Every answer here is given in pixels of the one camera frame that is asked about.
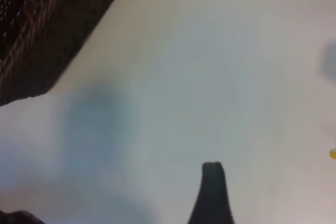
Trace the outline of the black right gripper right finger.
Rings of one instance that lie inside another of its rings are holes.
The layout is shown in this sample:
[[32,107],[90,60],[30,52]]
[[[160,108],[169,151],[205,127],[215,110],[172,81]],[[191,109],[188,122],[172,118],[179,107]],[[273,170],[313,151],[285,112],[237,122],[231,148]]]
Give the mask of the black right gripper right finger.
[[233,224],[234,218],[230,208],[226,177],[223,166],[220,162],[215,162],[216,175],[216,206],[214,219],[215,223]]

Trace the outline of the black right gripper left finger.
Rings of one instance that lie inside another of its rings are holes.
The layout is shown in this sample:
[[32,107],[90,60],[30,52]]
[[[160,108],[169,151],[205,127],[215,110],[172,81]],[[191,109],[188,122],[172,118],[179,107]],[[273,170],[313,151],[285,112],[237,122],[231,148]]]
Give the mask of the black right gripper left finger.
[[207,206],[207,203],[210,202],[208,193],[211,188],[211,168],[213,164],[214,163],[206,162],[202,165],[201,183],[188,223],[195,224],[208,222],[210,207]]

